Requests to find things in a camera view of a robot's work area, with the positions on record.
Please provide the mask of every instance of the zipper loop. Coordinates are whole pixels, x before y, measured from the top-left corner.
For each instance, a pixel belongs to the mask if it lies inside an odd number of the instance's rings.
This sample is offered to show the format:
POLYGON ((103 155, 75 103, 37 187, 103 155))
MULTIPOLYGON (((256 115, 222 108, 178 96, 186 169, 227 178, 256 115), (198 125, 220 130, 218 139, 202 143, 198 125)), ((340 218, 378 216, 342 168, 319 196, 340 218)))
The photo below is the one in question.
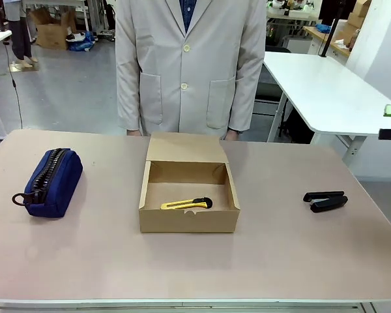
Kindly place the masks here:
POLYGON ((14 204, 16 205, 19 205, 20 207, 24 207, 25 205, 29 205, 29 204, 32 204, 33 203, 33 196, 35 196, 35 193, 32 192, 30 194, 15 194, 12 198, 12 201, 14 204), (23 202, 26 201, 26 203, 20 203, 20 202, 17 202, 16 198, 17 197, 22 197, 23 198, 23 202))

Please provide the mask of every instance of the zipper pull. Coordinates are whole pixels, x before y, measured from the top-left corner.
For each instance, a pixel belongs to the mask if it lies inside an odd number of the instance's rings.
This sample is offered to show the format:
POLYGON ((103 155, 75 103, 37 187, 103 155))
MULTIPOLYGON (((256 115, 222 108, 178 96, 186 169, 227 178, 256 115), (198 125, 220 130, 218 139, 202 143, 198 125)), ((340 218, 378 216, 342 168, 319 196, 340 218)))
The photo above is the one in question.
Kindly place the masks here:
POLYGON ((37 193, 32 192, 30 194, 15 194, 12 198, 14 204, 19 205, 20 207, 24 207, 25 205, 32 204, 34 201, 34 197, 37 197, 37 193), (16 200, 17 197, 23 198, 23 203, 20 203, 16 200))

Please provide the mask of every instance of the box flap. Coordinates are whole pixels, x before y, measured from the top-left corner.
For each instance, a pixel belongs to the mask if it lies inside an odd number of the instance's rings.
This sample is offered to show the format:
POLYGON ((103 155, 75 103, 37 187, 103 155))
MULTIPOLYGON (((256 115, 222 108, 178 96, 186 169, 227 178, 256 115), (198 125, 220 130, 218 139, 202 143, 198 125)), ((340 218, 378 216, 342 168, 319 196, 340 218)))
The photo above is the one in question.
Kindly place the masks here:
POLYGON ((64 27, 64 30, 71 27, 71 31, 73 33, 77 33, 75 10, 69 10, 68 12, 63 13, 61 16, 61 26, 64 27))
POLYGON ((46 8, 38 8, 37 10, 31 11, 30 16, 32 17, 35 25, 46 25, 52 23, 51 15, 46 8))
POLYGON ((371 0, 356 0, 356 3, 369 6, 371 4, 371 0))
POLYGON ((176 132, 153 133, 147 160, 228 163, 219 137, 176 132))

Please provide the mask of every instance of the cardboard box on floor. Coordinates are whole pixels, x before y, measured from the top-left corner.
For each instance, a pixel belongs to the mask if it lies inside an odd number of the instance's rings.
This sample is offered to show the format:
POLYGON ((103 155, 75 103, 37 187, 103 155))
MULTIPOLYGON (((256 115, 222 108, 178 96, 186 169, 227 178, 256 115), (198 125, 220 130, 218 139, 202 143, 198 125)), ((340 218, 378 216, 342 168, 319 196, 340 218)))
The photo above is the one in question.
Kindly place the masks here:
POLYGON ((141 232, 233 233, 239 212, 219 137, 152 134, 139 204, 141 232), (160 209, 163 203, 203 197, 213 201, 211 209, 160 209))
POLYGON ((361 18, 364 18, 368 13, 370 5, 371 5, 371 0, 357 0, 356 5, 353 9, 353 14, 361 18))
POLYGON ((46 8, 39 8, 30 13, 38 30, 36 43, 48 49, 67 50, 68 27, 76 33, 75 10, 69 10, 61 16, 61 20, 52 18, 46 8))

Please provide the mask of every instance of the zipper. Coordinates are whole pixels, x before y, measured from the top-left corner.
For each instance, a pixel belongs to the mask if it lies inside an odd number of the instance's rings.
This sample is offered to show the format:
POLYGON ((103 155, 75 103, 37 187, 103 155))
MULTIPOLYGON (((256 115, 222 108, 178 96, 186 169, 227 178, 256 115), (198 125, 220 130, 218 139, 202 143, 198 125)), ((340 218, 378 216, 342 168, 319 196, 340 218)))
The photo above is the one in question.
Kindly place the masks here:
POLYGON ((45 202, 52 180, 57 173, 62 159, 69 150, 55 149, 46 162, 44 169, 37 175, 32 185, 31 201, 32 204, 41 204, 45 202))

